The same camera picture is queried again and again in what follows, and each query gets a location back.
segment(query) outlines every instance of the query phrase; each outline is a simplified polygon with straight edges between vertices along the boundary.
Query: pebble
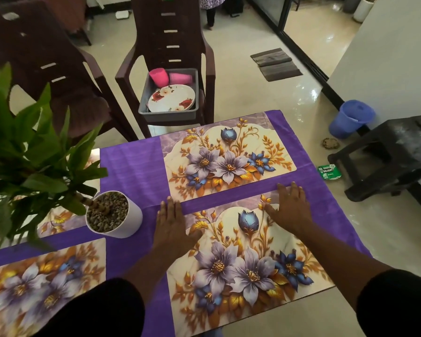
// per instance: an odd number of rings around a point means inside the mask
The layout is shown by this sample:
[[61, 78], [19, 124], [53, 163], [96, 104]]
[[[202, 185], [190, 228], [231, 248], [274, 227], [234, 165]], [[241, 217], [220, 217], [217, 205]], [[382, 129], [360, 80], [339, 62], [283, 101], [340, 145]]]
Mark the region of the pebble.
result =
[[108, 215], [104, 216], [97, 210], [87, 210], [87, 220], [96, 232], [105, 233], [116, 229], [128, 214], [128, 201], [121, 193], [111, 192], [99, 196], [96, 201], [110, 207]]

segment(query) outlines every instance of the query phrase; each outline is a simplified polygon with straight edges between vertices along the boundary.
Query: chair backrest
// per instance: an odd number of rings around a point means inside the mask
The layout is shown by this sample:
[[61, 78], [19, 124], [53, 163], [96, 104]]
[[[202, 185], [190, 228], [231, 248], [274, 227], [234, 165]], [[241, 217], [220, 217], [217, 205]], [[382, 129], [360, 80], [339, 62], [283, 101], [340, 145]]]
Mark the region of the chair backrest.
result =
[[196, 68], [201, 74], [205, 39], [199, 0], [131, 0], [131, 5], [136, 52], [144, 56], [148, 70]]
[[47, 83], [52, 97], [84, 86], [99, 90], [84, 57], [42, 0], [0, 6], [0, 61], [10, 62], [12, 84], [38, 99]]

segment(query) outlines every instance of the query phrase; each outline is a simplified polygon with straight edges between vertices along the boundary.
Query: doormat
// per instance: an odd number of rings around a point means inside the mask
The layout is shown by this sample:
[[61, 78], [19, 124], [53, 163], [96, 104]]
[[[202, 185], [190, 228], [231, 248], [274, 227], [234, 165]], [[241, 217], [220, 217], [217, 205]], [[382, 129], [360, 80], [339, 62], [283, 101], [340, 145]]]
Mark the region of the doormat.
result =
[[253, 54], [251, 58], [269, 82], [303, 75], [281, 48]]

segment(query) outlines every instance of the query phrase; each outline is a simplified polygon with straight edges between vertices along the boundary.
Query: black plastic stool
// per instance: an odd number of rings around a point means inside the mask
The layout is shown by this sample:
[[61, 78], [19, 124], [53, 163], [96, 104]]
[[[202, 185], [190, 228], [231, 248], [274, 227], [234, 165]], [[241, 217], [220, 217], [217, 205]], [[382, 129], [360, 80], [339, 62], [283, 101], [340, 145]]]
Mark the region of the black plastic stool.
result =
[[[382, 159], [384, 166], [362, 179], [349, 157], [362, 149]], [[328, 156], [331, 164], [340, 161], [353, 185], [345, 191], [348, 199], [363, 201], [378, 193], [399, 195], [421, 179], [421, 116], [390, 119]]]

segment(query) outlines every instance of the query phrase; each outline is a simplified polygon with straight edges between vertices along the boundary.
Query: white planter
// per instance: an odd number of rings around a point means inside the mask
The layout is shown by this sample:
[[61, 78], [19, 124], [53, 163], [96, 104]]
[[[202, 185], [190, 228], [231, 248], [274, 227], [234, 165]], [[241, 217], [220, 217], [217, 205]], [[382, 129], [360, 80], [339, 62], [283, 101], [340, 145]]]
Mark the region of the white planter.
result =
[[367, 0], [361, 0], [359, 5], [357, 6], [356, 11], [354, 12], [354, 20], [360, 23], [365, 21], [366, 17], [370, 13], [371, 8], [373, 8], [375, 1], [376, 0], [372, 2]]
[[89, 227], [89, 229], [94, 233], [112, 236], [114, 238], [128, 238], [129, 236], [137, 232], [137, 230], [140, 228], [140, 225], [142, 224], [142, 219], [143, 219], [142, 210], [137, 204], [132, 202], [125, 194], [116, 190], [111, 190], [111, 191], [106, 191], [104, 193], [101, 193], [94, 199], [100, 198], [102, 195], [106, 193], [112, 193], [112, 192], [122, 194], [128, 201], [128, 213], [124, 221], [120, 224], [120, 226], [118, 226], [117, 228], [109, 232], [105, 232], [105, 233], [96, 232], [89, 226], [87, 215], [86, 215], [86, 224]]

